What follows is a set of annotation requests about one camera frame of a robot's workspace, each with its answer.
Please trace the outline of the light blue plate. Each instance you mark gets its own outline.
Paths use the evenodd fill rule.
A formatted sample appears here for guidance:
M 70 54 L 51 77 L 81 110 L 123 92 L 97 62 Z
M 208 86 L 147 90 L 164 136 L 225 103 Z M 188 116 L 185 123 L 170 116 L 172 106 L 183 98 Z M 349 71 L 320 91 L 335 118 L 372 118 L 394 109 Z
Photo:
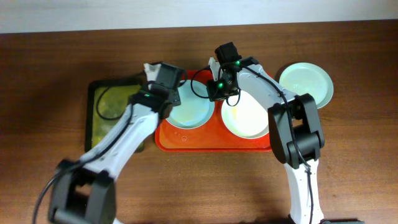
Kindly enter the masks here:
M 168 123 L 180 129 L 195 129 L 204 125 L 213 115 L 215 103 L 208 98 L 200 98 L 197 95 L 208 96 L 206 86 L 198 81 L 187 81 L 178 88 L 181 105 L 173 107 Z

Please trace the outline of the white plate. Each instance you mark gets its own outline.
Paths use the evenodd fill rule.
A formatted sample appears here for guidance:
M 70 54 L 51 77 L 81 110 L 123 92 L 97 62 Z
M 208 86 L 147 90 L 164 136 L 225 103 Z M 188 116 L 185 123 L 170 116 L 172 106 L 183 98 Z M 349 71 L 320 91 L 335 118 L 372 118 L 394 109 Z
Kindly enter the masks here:
M 221 118 L 226 128 L 244 139 L 257 139 L 269 133 L 267 111 L 247 92 L 224 100 Z

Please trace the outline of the light green plate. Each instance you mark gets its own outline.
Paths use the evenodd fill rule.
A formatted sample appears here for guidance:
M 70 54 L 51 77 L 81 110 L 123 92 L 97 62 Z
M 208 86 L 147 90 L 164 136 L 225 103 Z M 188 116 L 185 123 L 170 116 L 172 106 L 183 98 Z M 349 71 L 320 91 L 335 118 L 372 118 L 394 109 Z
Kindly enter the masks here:
M 289 65 L 280 74 L 279 83 L 298 95 L 312 95 L 318 109 L 326 106 L 333 97 L 334 86 L 329 74 L 312 63 Z

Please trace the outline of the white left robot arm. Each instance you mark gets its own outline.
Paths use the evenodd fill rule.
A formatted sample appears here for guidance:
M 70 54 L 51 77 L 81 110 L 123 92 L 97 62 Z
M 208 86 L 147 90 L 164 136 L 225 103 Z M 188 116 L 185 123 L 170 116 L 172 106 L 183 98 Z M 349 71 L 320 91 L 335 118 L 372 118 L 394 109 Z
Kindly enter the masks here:
M 108 134 L 77 161 L 62 160 L 53 177 L 51 223 L 119 223 L 116 181 L 139 145 L 155 132 L 173 107 L 184 69 L 167 63 L 144 65 L 147 83 L 129 97 L 123 115 Z

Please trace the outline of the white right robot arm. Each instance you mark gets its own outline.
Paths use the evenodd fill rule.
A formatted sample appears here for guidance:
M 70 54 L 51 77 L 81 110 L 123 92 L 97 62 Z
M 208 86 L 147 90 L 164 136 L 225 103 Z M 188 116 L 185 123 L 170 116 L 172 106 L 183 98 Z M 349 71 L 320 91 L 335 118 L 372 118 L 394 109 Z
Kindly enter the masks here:
M 213 78 L 206 83 L 210 101 L 250 94 L 268 115 L 273 154 L 285 167 L 294 223 L 323 223 L 317 184 L 325 137 L 314 98 L 280 86 L 253 57 L 242 58 L 232 42 L 220 45 L 208 62 Z

